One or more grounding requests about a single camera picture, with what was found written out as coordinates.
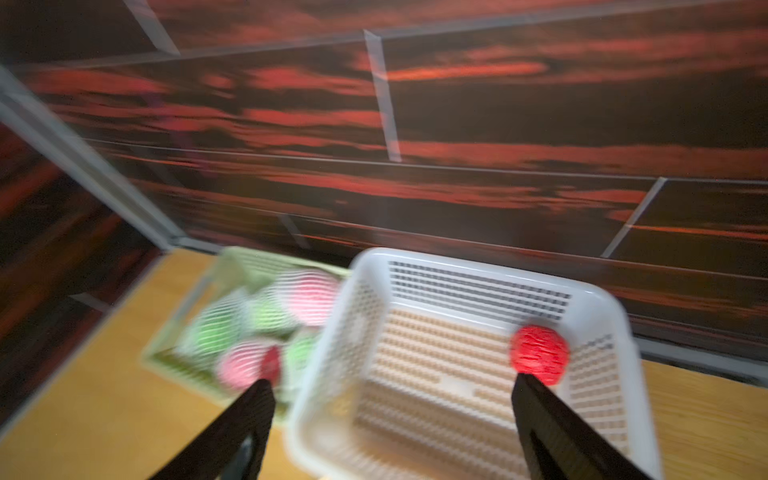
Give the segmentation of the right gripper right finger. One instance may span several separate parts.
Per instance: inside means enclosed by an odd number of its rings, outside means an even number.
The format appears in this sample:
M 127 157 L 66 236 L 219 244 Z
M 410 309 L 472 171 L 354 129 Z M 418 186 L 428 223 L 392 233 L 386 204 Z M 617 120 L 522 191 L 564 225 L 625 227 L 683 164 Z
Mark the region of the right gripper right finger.
M 516 377 L 511 405 L 531 478 L 610 480 L 648 477 L 537 377 L 531 374 Z

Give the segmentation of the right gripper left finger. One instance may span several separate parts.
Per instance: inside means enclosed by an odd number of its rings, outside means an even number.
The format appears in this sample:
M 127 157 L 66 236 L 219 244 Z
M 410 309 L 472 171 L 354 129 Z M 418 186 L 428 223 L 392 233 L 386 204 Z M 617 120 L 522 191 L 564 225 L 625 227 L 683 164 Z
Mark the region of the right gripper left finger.
M 256 381 L 153 477 L 258 478 L 275 411 L 271 383 Z

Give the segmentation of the red apple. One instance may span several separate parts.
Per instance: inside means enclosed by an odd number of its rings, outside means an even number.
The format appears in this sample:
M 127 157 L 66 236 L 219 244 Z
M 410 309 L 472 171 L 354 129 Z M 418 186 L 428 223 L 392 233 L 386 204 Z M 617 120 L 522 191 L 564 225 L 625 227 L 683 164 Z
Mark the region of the red apple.
M 533 375 L 544 385 L 554 386 L 565 375 L 570 347 L 555 330 L 526 325 L 511 337 L 509 358 L 518 373 Z

